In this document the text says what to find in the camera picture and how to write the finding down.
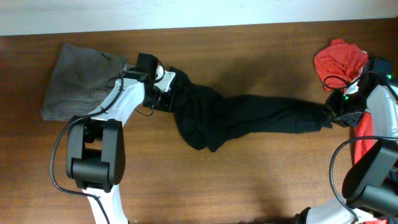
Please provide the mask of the black t-shirt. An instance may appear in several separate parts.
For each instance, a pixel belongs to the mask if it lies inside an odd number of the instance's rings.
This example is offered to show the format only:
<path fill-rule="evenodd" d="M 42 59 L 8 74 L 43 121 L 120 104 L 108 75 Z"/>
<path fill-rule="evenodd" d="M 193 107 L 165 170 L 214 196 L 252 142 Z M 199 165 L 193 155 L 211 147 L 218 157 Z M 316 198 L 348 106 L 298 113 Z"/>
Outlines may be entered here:
<path fill-rule="evenodd" d="M 259 95 L 223 97 L 208 86 L 176 74 L 173 111 L 183 139 L 192 148 L 216 152 L 226 141 L 249 133 L 311 133 L 332 128 L 326 106 L 294 98 Z"/>

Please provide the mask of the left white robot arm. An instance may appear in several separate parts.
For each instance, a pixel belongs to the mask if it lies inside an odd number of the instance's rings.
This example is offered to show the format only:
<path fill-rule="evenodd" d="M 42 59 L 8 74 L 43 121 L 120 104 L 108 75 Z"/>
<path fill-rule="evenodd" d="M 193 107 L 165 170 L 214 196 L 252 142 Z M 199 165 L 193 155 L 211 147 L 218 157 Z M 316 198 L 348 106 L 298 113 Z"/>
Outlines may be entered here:
<path fill-rule="evenodd" d="M 96 223 L 128 223 L 119 191 L 126 166 L 123 127 L 150 90 L 170 93 L 176 76 L 159 67 L 151 86 L 148 74 L 126 75 L 86 119 L 74 117 L 68 131 L 66 173 L 88 197 Z"/>

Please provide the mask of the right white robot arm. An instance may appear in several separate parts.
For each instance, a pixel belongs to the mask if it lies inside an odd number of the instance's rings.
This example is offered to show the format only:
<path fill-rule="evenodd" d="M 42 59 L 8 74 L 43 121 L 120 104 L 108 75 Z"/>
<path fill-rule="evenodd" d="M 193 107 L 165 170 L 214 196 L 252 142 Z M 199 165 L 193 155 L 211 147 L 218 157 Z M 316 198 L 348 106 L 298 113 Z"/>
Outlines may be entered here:
<path fill-rule="evenodd" d="M 366 98 L 373 119 L 374 144 L 348 171 L 342 192 L 324 204 L 306 208 L 292 223 L 364 223 L 397 218 L 397 79 L 377 76 L 379 84 Z"/>

